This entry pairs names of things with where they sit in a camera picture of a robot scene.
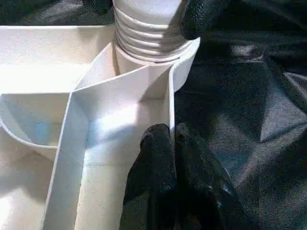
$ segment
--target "black cloth backdrop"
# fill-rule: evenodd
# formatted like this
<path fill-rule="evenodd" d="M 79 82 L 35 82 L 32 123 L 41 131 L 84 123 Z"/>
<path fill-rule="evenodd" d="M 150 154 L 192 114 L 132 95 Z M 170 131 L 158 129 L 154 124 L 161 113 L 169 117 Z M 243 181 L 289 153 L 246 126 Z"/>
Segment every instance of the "black cloth backdrop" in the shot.
<path fill-rule="evenodd" d="M 109 23 L 79 0 L 48 2 L 0 21 Z M 175 94 L 176 123 L 205 138 L 255 229 L 307 229 L 307 3 L 272 0 L 285 16 L 280 8 L 234 2 L 204 34 Z"/>

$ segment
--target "gloved hand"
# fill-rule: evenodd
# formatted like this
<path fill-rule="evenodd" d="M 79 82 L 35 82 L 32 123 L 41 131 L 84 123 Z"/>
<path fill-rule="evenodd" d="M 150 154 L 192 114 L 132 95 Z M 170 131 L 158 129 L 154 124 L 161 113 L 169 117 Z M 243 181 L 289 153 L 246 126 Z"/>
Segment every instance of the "gloved hand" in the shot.
<path fill-rule="evenodd" d="M 227 171 L 184 123 L 176 127 L 175 155 L 181 228 L 249 230 Z"/>
<path fill-rule="evenodd" d="M 173 230 L 177 214 L 175 157 L 165 124 L 148 128 L 129 171 L 120 230 Z"/>
<path fill-rule="evenodd" d="M 189 0 L 181 19 L 181 33 L 189 40 L 196 39 L 214 25 L 231 0 Z"/>

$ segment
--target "white threaded cap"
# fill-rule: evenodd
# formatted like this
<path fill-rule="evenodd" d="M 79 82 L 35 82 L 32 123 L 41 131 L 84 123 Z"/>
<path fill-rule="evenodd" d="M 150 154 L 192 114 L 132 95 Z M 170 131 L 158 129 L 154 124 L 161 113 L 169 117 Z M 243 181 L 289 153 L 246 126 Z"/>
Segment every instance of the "white threaded cap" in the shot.
<path fill-rule="evenodd" d="M 192 41 L 180 33 L 186 0 L 113 0 L 117 41 L 131 56 L 151 62 L 172 61 Z"/>

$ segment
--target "white tray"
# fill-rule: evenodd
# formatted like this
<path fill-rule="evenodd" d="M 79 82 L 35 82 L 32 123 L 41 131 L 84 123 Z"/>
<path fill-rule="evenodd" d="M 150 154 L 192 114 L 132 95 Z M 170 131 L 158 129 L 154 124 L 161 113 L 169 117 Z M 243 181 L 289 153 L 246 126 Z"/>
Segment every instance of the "white tray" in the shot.
<path fill-rule="evenodd" d="M 142 134 L 173 131 L 174 92 L 199 40 L 155 64 L 127 55 L 114 33 L 0 27 L 1 230 L 118 229 Z"/>

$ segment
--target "white plastic part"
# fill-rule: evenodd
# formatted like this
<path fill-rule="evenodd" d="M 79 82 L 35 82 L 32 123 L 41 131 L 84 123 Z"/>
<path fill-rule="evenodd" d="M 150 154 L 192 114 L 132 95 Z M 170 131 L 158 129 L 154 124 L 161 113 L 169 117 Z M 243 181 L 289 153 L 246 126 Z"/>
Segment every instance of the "white plastic part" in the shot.
<path fill-rule="evenodd" d="M 119 228 L 127 174 L 140 151 L 142 134 L 153 124 L 166 123 L 173 136 L 174 89 L 184 83 L 198 45 L 199 40 L 194 41 L 179 61 L 164 64 L 133 59 L 116 43 L 107 46 L 103 53 L 112 54 L 107 63 L 113 71 L 133 60 L 142 66 L 112 78 L 90 80 L 86 75 L 71 94 L 44 230 Z M 95 65 L 95 72 L 104 69 Z"/>
<path fill-rule="evenodd" d="M 17 141 L 50 160 L 58 148 L 68 94 L 2 94 L 0 124 Z"/>
<path fill-rule="evenodd" d="M 188 49 L 179 19 L 186 0 L 113 0 L 117 40 L 131 56 L 151 62 L 179 58 Z"/>
<path fill-rule="evenodd" d="M 0 26 L 0 94 L 71 92 L 114 28 Z"/>
<path fill-rule="evenodd" d="M 178 22 L 187 0 L 115 0 L 114 4 L 138 21 L 169 25 Z"/>
<path fill-rule="evenodd" d="M 81 32 L 82 36 L 78 36 L 79 30 L 86 33 Z M 144 130 L 152 124 L 166 123 L 173 134 L 174 92 L 184 84 L 200 41 L 190 42 L 175 60 L 155 63 L 129 55 L 118 45 L 114 32 L 113 25 L 8 27 L 12 44 L 21 42 L 28 46 L 28 57 L 23 48 L 11 52 L 9 49 L 14 46 L 4 41 L 8 36 L 0 34 L 0 42 L 3 40 L 6 47 L 0 47 L 0 54 L 9 53 L 7 58 L 0 57 L 0 71 L 1 66 L 3 69 L 7 66 L 18 68 L 21 62 L 24 62 L 24 68 L 35 70 L 40 67 L 42 71 L 50 72 L 61 63 L 86 65 L 79 76 L 70 76 L 74 80 L 67 83 L 67 87 L 56 87 L 63 75 L 52 78 L 53 73 L 45 73 L 41 75 L 40 86 L 35 87 L 31 80 L 24 80 L 27 90 L 12 87 L 1 92 L 0 125 L 5 137 L 11 143 L 17 143 L 16 146 L 29 150 L 14 152 L 6 147 L 5 151 L 12 156 L 1 156 L 3 165 L 6 165 L 5 161 L 14 161 L 17 168 L 13 171 L 27 175 L 23 177 L 30 180 L 27 186 L 36 188 L 44 182 L 40 188 L 46 195 L 52 162 L 32 150 L 49 159 L 55 158 L 45 212 L 42 212 L 44 198 L 37 205 L 35 199 L 26 196 L 27 193 L 8 193 L 12 195 L 12 207 L 17 209 L 0 219 L 5 226 L 2 229 L 118 229 L 127 173 L 139 153 Z M 60 49 L 57 50 L 54 44 L 61 46 Z M 86 44 L 99 48 L 90 49 Z M 47 49 L 59 55 L 48 55 L 45 53 Z M 7 80 L 6 75 L 0 79 L 2 82 Z M 52 80 L 57 84 L 45 86 Z M 2 187 L 7 185 L 0 180 Z M 4 212 L 5 208 L 0 206 L 0 211 Z M 24 208 L 33 212 L 21 217 Z M 30 223 L 34 215 L 37 218 L 33 220 L 33 226 L 20 224 L 21 221 Z"/>
<path fill-rule="evenodd" d="M 0 127 L 0 229 L 38 230 L 53 162 Z"/>

